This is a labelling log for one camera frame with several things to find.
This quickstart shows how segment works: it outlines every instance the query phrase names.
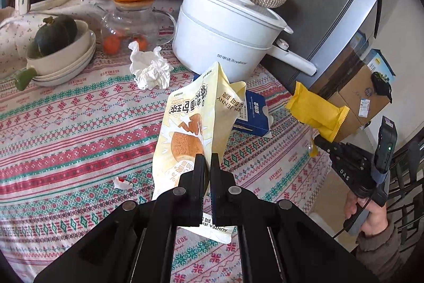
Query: human hand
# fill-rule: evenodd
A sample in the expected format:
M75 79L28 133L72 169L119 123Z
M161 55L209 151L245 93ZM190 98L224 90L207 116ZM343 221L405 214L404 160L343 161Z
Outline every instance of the human hand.
M364 207L368 199L360 199L352 191L349 191L346 197L346 203L344 207L344 214L346 219L354 215L357 211L358 203L361 207ZM366 236L375 236L380 234L388 226L387 221L387 209L386 204L383 207L380 207L376 202L371 200L366 210L370 213L365 220L364 224L361 226L361 231L365 233Z

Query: white bowl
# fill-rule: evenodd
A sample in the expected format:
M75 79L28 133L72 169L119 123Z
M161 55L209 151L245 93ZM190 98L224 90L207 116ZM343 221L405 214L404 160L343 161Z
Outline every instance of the white bowl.
M37 81L54 80L56 78L67 75L70 71L73 71L76 67L80 66L86 60L86 58L89 55L92 55L93 51L96 50L96 34L94 34L94 32L92 32L91 30L89 30L89 32L90 32L91 46L87 52L85 52L81 57L78 58L78 60L76 60L71 65L67 66L66 68L56 71L55 73L52 73L49 75L43 75L43 76L35 76L33 77L33 80L37 80Z
M94 52L95 50L93 50L92 54L89 55L87 59L84 62L82 62L80 66L76 67L73 71L70 71L67 75L61 76L54 80L48 80L48 81L33 80L34 84L38 86L42 86L42 87L53 87L53 86L58 86L59 84L63 84L70 81L74 77L78 76L85 69L85 67L88 65L91 58L93 57Z
M84 21L75 20L77 24L77 36L74 42L65 48L42 58L32 59L27 57L28 64L35 68L40 76L55 73L68 67L78 60L90 47L90 31Z

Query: tablecloth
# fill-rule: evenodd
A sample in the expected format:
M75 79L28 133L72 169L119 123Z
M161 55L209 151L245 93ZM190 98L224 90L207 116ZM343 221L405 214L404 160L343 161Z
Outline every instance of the tablecloth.
M174 67L166 90L138 90L129 53L105 56L100 43L86 69L61 86L18 92L10 78L0 82L0 250L24 282L123 201L151 200L168 95L192 81L170 45L162 54ZM273 137L233 130L221 166L258 197L287 198L308 212L329 157L309 157L308 128L285 109L291 95L267 70L258 66L247 87L266 97ZM114 189L116 176L132 190ZM241 282L238 246L236 231L221 244L179 228L171 282Z

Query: stacked plate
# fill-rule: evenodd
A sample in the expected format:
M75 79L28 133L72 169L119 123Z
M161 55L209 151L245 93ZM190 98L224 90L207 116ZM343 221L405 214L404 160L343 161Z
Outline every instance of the stacked plate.
M82 72L85 67L90 62L91 58L96 51L96 35L91 30L90 32L90 48L87 52L85 52L81 57L79 57L76 61L69 64L67 67L56 71L54 73L42 76L33 77L33 82L39 86L43 87L52 87L58 86L59 84L65 83L75 76L77 76L80 72Z

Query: black cable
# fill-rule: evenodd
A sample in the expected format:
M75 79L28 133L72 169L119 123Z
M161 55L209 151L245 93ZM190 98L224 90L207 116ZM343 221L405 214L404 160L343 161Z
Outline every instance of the black cable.
M365 203L364 207L362 208L362 210L356 214L356 216L353 218L352 222L350 222L350 224L347 224L345 227L343 227L342 230L340 230L336 235L333 236L333 239L335 239L336 237L338 237L342 232L344 232L347 228L350 228L351 226L353 226L353 223L355 223L355 221L358 219L359 215L366 209L366 207L368 206L368 204L370 203L371 198L368 199L368 201Z

